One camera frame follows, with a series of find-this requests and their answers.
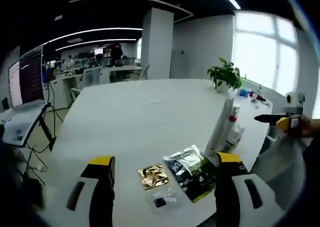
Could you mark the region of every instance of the laptop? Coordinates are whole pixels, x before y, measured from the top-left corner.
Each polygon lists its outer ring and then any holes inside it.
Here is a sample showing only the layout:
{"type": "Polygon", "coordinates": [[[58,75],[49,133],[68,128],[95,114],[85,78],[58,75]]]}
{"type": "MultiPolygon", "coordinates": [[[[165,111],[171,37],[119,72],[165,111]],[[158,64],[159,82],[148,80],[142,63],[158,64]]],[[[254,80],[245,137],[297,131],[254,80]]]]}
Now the laptop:
{"type": "Polygon", "coordinates": [[[4,121],[3,142],[24,147],[46,111],[42,83],[42,46],[27,52],[9,68],[10,115],[4,121]]]}

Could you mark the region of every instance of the laptop screen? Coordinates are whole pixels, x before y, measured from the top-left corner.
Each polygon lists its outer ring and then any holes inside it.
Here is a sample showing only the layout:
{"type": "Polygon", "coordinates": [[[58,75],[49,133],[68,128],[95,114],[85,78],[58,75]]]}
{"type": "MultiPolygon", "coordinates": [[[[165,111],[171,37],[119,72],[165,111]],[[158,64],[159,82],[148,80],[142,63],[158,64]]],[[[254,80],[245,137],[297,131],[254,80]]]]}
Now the laptop screen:
{"type": "Polygon", "coordinates": [[[9,88],[12,107],[44,100],[42,86],[42,48],[24,54],[9,69],[9,88]]]}
{"type": "Polygon", "coordinates": [[[20,92],[20,61],[18,60],[9,68],[9,89],[12,107],[22,105],[20,92]]]}

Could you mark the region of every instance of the white bottle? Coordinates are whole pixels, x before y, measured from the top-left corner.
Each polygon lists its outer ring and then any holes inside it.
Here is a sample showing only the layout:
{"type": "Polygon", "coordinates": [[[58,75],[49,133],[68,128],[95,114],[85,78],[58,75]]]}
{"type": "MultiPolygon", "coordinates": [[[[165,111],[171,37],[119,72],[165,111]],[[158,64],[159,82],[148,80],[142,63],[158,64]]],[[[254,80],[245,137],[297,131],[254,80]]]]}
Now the white bottle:
{"type": "Polygon", "coordinates": [[[220,113],[220,116],[218,118],[218,121],[216,122],[216,125],[214,127],[214,130],[211,134],[211,137],[208,141],[208,144],[206,145],[204,153],[207,156],[215,155],[216,151],[214,150],[218,144],[221,142],[221,136],[225,129],[225,123],[226,120],[229,118],[232,108],[234,104],[234,99],[227,99],[224,102],[224,106],[222,108],[222,111],[220,113]]]}
{"type": "Polygon", "coordinates": [[[260,85],[258,90],[256,91],[257,96],[261,96],[262,94],[262,86],[260,85]]]}
{"type": "Polygon", "coordinates": [[[238,118],[239,108],[240,108],[239,104],[233,103],[230,116],[225,121],[223,132],[221,133],[221,136],[220,136],[220,141],[217,144],[217,146],[214,148],[215,152],[223,152],[224,151],[226,139],[236,124],[236,121],[238,118]]]}
{"type": "Polygon", "coordinates": [[[244,131],[245,128],[242,127],[239,123],[236,123],[230,130],[225,140],[222,152],[232,153],[234,149],[238,146],[238,143],[240,142],[244,131]]]}

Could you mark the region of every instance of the black ceiling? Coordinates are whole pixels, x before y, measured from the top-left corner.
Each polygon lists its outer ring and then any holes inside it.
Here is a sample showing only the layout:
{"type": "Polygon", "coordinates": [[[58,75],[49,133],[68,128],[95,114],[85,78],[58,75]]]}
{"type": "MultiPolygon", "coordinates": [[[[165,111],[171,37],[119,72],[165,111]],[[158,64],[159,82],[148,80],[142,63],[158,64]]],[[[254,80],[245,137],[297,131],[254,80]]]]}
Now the black ceiling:
{"type": "MultiPolygon", "coordinates": [[[[228,0],[6,0],[1,3],[2,18],[7,23],[1,35],[5,49],[20,45],[21,54],[54,38],[99,28],[128,27],[142,28],[143,17],[151,8],[174,12],[174,20],[190,16],[232,14],[235,8],[228,0]]],[[[287,0],[236,0],[243,10],[260,11],[276,14],[294,21],[298,25],[294,12],[287,0]]],[[[83,41],[100,39],[138,39],[141,31],[111,30],[97,31],[70,36],[45,46],[48,52],[69,45],[68,40],[82,38],[83,41]]]]}

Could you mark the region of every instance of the black and green package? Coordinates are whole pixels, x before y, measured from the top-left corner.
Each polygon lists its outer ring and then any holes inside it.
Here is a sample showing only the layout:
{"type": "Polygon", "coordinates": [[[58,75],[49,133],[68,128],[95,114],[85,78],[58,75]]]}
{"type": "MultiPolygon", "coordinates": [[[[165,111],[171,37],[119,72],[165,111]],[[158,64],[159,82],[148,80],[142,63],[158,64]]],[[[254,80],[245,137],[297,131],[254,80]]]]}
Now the black and green package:
{"type": "Polygon", "coordinates": [[[217,168],[200,154],[195,145],[163,159],[193,203],[216,187],[217,168]]]}

